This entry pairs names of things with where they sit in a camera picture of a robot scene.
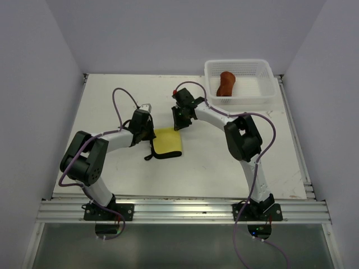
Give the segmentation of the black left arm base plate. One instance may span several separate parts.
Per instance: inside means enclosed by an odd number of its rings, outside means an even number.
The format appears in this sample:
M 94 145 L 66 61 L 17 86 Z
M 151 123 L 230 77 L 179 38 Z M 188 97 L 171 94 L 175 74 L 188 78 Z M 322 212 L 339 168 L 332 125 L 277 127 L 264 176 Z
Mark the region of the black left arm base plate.
M 81 208 L 85 211 L 85 221 L 117 221 L 120 219 L 117 214 L 109 212 L 109 210 L 121 214 L 125 221 L 132 221 L 134 215 L 134 205 L 131 203 L 112 203 L 106 207 L 106 210 L 93 203 L 82 205 Z

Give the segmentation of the yellow microfiber towel black trim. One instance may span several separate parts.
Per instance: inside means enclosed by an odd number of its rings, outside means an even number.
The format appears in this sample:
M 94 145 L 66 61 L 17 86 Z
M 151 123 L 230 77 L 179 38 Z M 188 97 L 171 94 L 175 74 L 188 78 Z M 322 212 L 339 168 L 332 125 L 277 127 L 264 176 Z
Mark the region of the yellow microfiber towel black trim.
M 182 156 L 181 135 L 173 128 L 155 129 L 155 138 L 150 141 L 151 154 L 144 157 L 146 161 L 153 157 L 158 160 Z

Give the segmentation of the brown microfiber towel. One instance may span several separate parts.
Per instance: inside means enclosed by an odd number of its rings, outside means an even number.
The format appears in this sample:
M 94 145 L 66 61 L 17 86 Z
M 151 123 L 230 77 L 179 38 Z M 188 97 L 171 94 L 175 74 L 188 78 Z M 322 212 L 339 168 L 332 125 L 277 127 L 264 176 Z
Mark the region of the brown microfiber towel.
M 233 73 L 224 71 L 220 74 L 220 85 L 217 89 L 217 97 L 231 97 L 236 77 Z

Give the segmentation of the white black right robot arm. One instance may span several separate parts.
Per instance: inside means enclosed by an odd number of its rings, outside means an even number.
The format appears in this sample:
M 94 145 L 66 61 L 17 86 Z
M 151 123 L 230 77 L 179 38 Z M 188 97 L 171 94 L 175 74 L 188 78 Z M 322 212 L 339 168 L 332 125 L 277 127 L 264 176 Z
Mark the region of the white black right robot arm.
M 248 202 L 242 209 L 257 220 L 268 216 L 275 200 L 261 165 L 263 140 L 252 118 L 254 114 L 230 115 L 210 106 L 204 97 L 195 99 L 186 88 L 174 90 L 172 97 L 176 101 L 172 107 L 174 129 L 178 131 L 189 127 L 192 120 L 201 120 L 222 130 L 229 153 L 240 162 L 249 187 Z

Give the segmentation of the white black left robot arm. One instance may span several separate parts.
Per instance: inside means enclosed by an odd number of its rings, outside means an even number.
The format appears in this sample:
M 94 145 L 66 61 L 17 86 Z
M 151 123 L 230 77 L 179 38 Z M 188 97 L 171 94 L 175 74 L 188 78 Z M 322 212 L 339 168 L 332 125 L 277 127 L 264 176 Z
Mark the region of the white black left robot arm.
M 60 163 L 62 175 L 58 184 L 61 187 L 79 186 L 98 205 L 97 214 L 104 220 L 110 220 L 115 217 L 117 207 L 113 204 L 114 194 L 101 178 L 106 155 L 153 138 L 150 104 L 137 108 L 125 128 L 99 134 L 78 131 Z

